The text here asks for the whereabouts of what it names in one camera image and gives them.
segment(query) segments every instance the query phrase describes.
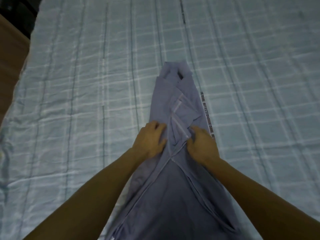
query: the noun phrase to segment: brown wooden panel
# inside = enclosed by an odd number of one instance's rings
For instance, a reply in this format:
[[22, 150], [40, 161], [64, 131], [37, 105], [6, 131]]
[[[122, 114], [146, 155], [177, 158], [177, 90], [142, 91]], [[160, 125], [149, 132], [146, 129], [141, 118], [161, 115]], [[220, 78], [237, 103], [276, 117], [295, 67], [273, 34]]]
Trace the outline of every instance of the brown wooden panel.
[[0, 124], [29, 52], [30, 40], [0, 15]]

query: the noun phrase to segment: bed sheet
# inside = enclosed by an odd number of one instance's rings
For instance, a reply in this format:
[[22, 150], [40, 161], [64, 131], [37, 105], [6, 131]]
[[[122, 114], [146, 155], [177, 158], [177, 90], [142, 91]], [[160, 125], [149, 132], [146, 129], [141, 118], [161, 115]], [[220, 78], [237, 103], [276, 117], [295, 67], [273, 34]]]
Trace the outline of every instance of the bed sheet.
[[130, 148], [163, 63], [181, 60], [221, 157], [320, 220], [319, 4], [43, 0], [0, 132], [1, 239], [26, 236]]

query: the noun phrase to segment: checkered fabric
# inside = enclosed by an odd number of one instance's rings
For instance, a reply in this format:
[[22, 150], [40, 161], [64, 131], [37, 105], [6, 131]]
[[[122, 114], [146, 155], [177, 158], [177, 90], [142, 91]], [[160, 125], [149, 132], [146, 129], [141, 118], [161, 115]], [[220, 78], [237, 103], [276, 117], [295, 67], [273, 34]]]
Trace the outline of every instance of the checkered fabric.
[[0, 134], [1, 239], [22, 239], [130, 148], [160, 68], [180, 60], [204, 93], [221, 157], [320, 220], [319, 5], [43, 0]]

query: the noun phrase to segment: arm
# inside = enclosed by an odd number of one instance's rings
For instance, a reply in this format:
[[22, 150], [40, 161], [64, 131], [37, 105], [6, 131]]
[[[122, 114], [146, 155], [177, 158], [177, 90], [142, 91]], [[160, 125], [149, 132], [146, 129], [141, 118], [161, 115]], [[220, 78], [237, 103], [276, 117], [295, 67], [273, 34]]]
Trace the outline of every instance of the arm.
[[146, 159], [161, 153], [159, 143], [165, 124], [143, 127], [132, 148], [101, 170], [37, 226], [29, 239], [98, 239], [130, 176]]
[[187, 141], [191, 157], [224, 185], [263, 239], [320, 239], [318, 221], [222, 160], [205, 129], [192, 129], [195, 141]]

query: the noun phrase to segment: lavender garment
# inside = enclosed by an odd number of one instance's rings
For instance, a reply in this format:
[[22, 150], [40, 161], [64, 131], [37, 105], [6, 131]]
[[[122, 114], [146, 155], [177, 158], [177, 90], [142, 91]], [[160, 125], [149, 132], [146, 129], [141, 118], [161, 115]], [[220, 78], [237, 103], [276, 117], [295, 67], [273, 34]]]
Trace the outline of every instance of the lavender garment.
[[243, 239], [223, 186], [187, 153], [190, 125], [208, 124], [186, 62], [164, 64], [152, 120], [167, 124], [167, 145], [133, 174], [127, 202], [106, 239]]

